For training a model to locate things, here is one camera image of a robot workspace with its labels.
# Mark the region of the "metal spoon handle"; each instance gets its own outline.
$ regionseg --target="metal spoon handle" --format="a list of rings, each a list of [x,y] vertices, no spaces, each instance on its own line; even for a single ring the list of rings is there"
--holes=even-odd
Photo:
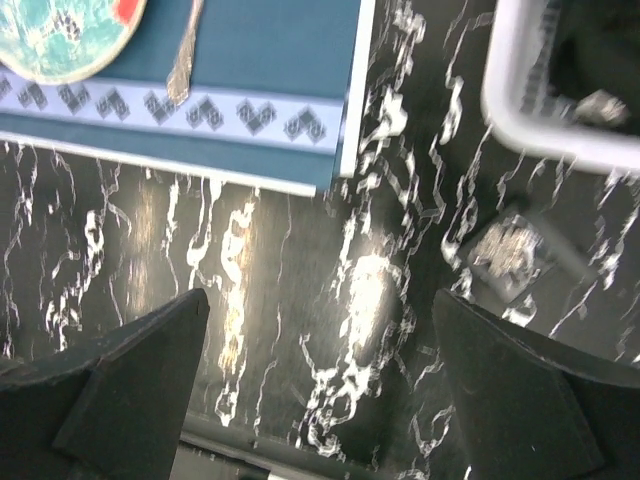
[[[202,13],[204,0],[193,0],[189,23],[182,37],[178,55],[173,63],[173,69],[167,77],[167,92],[174,105],[182,104],[189,97],[189,82],[193,69],[193,55],[196,46],[198,22]]]

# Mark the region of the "plate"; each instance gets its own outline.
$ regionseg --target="plate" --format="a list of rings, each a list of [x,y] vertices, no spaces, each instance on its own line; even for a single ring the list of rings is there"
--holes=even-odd
[[[79,82],[111,63],[147,0],[0,0],[0,62],[42,85]]]

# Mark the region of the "red spot on plate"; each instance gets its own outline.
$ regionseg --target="red spot on plate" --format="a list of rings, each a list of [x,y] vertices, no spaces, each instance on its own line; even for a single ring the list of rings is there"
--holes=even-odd
[[[125,25],[129,25],[138,6],[138,2],[139,0],[116,0],[114,4],[116,20]]]

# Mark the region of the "table surface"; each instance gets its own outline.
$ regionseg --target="table surface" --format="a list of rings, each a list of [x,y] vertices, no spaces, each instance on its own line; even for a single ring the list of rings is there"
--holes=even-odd
[[[599,275],[510,318],[640,364],[640,181],[492,138],[493,8],[378,2],[359,169],[313,199],[5,144],[4,354],[49,355],[202,287],[193,411],[396,478],[470,478],[431,303],[441,287],[473,294],[457,248],[526,197]]]

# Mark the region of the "white container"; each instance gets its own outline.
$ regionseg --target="white container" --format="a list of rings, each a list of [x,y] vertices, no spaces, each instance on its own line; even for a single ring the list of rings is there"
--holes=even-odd
[[[482,111],[505,146],[606,173],[640,172],[640,137],[571,123],[574,102],[548,94],[560,0],[498,0]]]

